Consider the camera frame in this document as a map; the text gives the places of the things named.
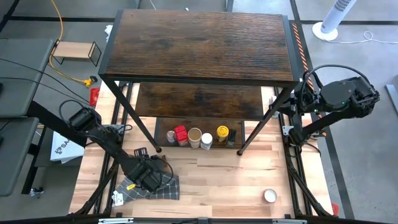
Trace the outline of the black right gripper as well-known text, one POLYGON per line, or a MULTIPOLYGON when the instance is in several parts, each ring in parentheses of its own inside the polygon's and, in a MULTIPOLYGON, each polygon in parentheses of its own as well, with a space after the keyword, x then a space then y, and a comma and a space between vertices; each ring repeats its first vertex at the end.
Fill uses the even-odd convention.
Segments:
MULTIPOLYGON (((298 114, 319 112, 322 110, 320 95, 313 90, 313 86, 309 83, 300 82, 292 93, 292 101, 286 100, 279 105, 279 109, 273 114, 278 116, 285 114, 293 116, 294 110, 290 107, 295 105, 298 114)), ((269 108, 275 107, 275 102, 269 105, 269 108)))

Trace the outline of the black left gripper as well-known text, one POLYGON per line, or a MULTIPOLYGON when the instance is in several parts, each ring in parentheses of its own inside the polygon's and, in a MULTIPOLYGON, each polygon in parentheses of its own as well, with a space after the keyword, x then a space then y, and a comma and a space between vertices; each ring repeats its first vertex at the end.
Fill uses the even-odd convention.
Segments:
POLYGON ((159 190, 163 179, 160 157, 148 157, 146 147, 135 149, 134 156, 126 160, 126 177, 149 192, 159 190))

